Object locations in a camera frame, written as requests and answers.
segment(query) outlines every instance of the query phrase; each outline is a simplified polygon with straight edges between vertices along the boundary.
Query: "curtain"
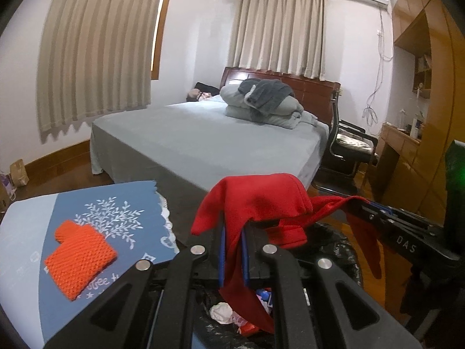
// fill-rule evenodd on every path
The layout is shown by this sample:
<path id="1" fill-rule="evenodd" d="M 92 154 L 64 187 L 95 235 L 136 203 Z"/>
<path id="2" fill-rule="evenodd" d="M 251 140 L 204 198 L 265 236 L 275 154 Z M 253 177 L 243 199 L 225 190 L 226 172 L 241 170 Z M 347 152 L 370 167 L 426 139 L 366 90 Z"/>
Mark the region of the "curtain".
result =
<path id="1" fill-rule="evenodd" d="M 238 0 L 229 67 L 323 79 L 325 0 Z"/>
<path id="2" fill-rule="evenodd" d="M 37 73 L 42 132 L 150 103 L 159 1 L 52 0 Z"/>

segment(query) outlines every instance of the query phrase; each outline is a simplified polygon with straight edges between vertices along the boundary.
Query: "baseboard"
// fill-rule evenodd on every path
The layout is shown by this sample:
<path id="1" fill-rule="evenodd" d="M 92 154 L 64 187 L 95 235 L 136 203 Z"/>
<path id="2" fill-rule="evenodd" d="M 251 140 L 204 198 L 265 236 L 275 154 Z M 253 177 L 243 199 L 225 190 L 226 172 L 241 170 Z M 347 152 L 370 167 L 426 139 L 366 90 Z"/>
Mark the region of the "baseboard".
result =
<path id="1" fill-rule="evenodd" d="M 47 169 L 58 166 L 62 163 L 73 164 L 73 162 L 70 161 L 71 159 L 89 153 L 89 145 L 90 141 L 86 140 L 34 160 L 33 162 L 25 165 L 27 175 L 29 178 L 33 178 L 43 174 Z"/>

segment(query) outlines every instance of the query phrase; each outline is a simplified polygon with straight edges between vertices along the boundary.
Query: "silver bolt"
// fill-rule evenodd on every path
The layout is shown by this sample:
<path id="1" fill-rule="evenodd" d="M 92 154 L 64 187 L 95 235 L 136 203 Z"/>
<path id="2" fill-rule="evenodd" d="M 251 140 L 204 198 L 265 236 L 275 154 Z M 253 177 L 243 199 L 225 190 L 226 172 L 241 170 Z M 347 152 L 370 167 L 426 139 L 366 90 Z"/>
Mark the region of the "silver bolt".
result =
<path id="1" fill-rule="evenodd" d="M 329 269 L 332 266 L 332 262 L 328 258 L 320 258 L 317 264 L 322 269 Z"/>
<path id="2" fill-rule="evenodd" d="M 268 253 L 268 254 L 276 253 L 278 250 L 278 248 L 276 248 L 276 246 L 273 244 L 266 244 L 263 246 L 262 249 L 265 253 Z"/>
<path id="3" fill-rule="evenodd" d="M 205 253 L 205 247 L 203 245 L 194 245 L 191 248 L 191 253 L 192 254 L 203 254 Z"/>
<path id="4" fill-rule="evenodd" d="M 136 262 L 137 270 L 147 270 L 150 267 L 150 261 L 148 260 L 139 260 Z"/>

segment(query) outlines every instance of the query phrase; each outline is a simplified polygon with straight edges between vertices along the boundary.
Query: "orange knitted fabric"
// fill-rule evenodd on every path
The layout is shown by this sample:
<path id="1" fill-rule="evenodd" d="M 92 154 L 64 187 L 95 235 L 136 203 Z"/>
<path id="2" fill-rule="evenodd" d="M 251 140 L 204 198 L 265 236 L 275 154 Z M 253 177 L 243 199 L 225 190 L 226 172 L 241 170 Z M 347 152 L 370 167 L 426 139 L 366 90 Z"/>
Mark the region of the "orange knitted fabric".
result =
<path id="1" fill-rule="evenodd" d="M 65 220 L 56 230 L 55 230 L 55 240 L 60 244 L 64 242 L 68 237 L 73 236 L 77 230 L 81 228 L 80 225 L 74 223 L 72 220 Z"/>
<path id="2" fill-rule="evenodd" d="M 61 292 L 75 300 L 116 255 L 100 233 L 84 225 L 46 258 L 45 265 Z"/>

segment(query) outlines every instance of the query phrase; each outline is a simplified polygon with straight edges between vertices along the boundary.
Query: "bed headboard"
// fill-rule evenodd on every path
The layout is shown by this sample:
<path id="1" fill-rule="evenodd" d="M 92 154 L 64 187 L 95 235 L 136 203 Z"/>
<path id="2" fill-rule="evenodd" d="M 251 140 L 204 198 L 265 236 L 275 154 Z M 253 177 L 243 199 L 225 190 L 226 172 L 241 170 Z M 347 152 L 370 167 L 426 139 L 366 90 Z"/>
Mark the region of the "bed headboard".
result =
<path id="1" fill-rule="evenodd" d="M 240 84 L 245 79 L 279 79 L 288 84 L 295 93 L 296 99 L 305 110 L 318 117 L 319 121 L 331 124 L 331 95 L 341 87 L 340 83 L 308 79 L 303 76 L 288 75 L 272 71 L 257 71 L 246 68 L 226 67 L 221 79 L 222 88 L 229 84 Z"/>

